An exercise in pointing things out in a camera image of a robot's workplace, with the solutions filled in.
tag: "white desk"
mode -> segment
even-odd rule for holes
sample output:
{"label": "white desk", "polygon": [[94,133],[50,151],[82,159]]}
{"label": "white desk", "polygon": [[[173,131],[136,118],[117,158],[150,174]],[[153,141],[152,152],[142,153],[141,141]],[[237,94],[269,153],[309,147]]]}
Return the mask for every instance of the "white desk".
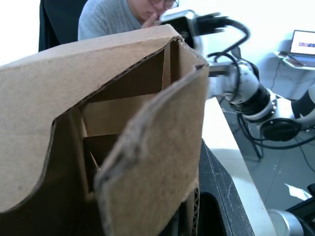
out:
{"label": "white desk", "polygon": [[216,98],[206,102],[202,138],[232,176],[255,236],[276,236],[275,228]]}
{"label": "white desk", "polygon": [[308,67],[308,66],[295,66],[292,63],[290,63],[288,61],[288,57],[283,57],[283,56],[279,56],[280,52],[274,52],[274,54],[280,59],[282,60],[285,64],[287,64],[288,66],[294,68],[294,69],[298,69],[298,70],[315,70],[315,67]]}

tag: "white wall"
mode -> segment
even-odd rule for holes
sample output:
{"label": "white wall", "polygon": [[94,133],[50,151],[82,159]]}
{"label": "white wall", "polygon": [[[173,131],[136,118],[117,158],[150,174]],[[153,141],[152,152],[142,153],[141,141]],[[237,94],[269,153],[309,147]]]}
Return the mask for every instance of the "white wall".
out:
{"label": "white wall", "polygon": [[38,52],[39,0],[0,0],[0,65]]}
{"label": "white wall", "polygon": [[[270,88],[279,60],[273,51],[285,49],[294,30],[315,31],[315,1],[290,0],[180,0],[181,6],[196,10],[199,14],[221,12],[222,15],[240,21],[251,30],[250,39],[242,46],[242,57],[255,63],[260,70],[262,83]],[[236,29],[207,36],[208,52],[225,49],[241,38]],[[298,98],[312,84],[315,72],[300,71],[280,66],[282,75],[276,78],[274,92],[288,98]]]}

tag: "glasses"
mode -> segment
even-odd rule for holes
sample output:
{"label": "glasses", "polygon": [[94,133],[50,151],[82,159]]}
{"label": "glasses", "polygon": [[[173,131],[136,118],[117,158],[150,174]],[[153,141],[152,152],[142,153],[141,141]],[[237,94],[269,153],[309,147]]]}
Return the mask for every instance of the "glasses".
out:
{"label": "glasses", "polygon": [[179,6],[179,0],[149,0],[152,6],[155,6],[161,2],[163,2],[164,9],[171,9],[173,7]]}

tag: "cardboard flap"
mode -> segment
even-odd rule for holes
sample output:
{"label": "cardboard flap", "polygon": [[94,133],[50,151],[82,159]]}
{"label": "cardboard flap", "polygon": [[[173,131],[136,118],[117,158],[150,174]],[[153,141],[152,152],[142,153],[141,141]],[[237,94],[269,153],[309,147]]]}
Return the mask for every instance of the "cardboard flap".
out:
{"label": "cardboard flap", "polygon": [[207,75],[196,67],[157,94],[105,159],[94,188],[107,236],[157,236],[198,186]]}
{"label": "cardboard flap", "polygon": [[55,118],[178,39],[171,26],[160,26],[60,45],[0,67],[0,212],[44,177]]}

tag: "man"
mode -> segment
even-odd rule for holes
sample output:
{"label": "man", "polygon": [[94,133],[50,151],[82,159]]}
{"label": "man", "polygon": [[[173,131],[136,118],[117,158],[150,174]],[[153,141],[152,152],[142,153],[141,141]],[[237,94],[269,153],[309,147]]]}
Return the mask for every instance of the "man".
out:
{"label": "man", "polygon": [[88,0],[79,20],[78,40],[156,26],[175,0]]}

